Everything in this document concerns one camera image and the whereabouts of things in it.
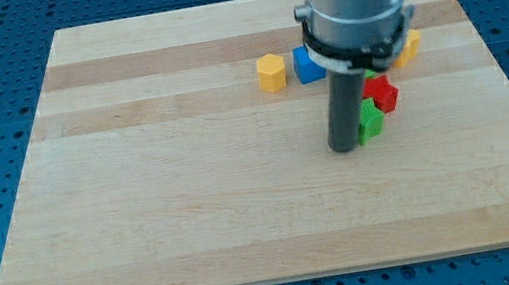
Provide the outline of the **yellow block behind arm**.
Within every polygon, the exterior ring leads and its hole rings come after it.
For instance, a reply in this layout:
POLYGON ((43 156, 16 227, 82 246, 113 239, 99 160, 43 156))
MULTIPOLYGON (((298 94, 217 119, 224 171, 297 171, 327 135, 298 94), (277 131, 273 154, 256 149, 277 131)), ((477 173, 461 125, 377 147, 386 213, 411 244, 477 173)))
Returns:
POLYGON ((405 45, 403 46, 402 52, 398 55, 393 66, 405 67, 411 62, 418 54, 419 45, 421 40, 421 33, 418 29, 410 29, 407 34, 405 45))

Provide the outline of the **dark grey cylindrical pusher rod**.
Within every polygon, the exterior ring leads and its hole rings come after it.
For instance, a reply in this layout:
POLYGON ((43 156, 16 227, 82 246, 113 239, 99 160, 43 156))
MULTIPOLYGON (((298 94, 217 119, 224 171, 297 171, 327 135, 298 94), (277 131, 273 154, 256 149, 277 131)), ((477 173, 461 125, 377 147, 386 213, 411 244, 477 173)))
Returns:
POLYGON ((328 73, 328 141, 332 151, 350 152, 356 146, 360 126, 365 70, 351 74, 328 73))

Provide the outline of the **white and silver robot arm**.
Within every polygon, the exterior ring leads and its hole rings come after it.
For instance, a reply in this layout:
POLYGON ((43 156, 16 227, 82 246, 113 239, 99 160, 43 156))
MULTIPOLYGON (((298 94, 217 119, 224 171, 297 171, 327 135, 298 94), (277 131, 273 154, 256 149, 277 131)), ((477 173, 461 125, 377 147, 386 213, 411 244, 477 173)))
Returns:
POLYGON ((308 56, 326 71, 332 151, 358 143, 366 71, 385 72, 403 51, 414 13, 404 1, 304 0, 294 8, 308 56))

